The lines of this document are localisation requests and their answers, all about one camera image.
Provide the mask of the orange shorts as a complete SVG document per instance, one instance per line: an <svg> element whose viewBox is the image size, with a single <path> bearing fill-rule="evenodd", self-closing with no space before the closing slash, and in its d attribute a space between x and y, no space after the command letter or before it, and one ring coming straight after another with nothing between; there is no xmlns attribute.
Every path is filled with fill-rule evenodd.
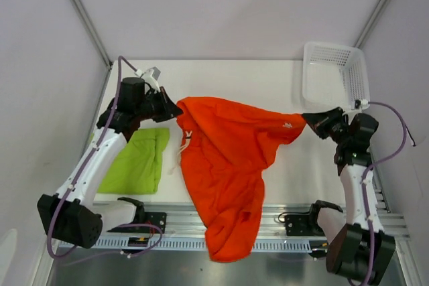
<svg viewBox="0 0 429 286"><path fill-rule="evenodd" d="M209 257L218 263L250 255L261 223L264 170L281 145L294 142L306 123L215 97L179 100L183 113L180 168L188 194L206 228Z"/></svg>

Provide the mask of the lime green shorts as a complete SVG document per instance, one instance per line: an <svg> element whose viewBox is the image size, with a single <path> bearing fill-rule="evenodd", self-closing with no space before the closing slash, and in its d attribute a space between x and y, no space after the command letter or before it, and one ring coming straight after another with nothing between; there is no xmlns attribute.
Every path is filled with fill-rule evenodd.
<svg viewBox="0 0 429 286"><path fill-rule="evenodd" d="M139 129L116 156L99 194L155 194L162 176L163 153L170 139L165 127Z"/></svg>

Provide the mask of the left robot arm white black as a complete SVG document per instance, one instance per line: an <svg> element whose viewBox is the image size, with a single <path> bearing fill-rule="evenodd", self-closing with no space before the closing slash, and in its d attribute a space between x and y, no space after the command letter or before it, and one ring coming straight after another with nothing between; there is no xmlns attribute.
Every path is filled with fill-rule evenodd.
<svg viewBox="0 0 429 286"><path fill-rule="evenodd" d="M116 156L125 148L142 121L169 121L182 110L151 76L126 77L95 125L92 141L66 181L37 203L49 244L54 239L91 248L104 232L145 226L143 202L122 197L93 211L97 190Z"/></svg>

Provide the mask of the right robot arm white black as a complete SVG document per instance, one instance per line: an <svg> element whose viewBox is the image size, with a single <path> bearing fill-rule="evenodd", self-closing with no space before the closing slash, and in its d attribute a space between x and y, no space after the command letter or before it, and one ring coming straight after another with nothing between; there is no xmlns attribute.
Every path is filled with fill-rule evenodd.
<svg viewBox="0 0 429 286"><path fill-rule="evenodd" d="M336 143L334 164L345 193L345 207L317 200L306 227L324 233L328 248L326 270L351 285L380 284L395 251L394 237L385 233L377 214L370 140L379 123L357 113L349 120L341 108L304 113L306 124L321 139Z"/></svg>

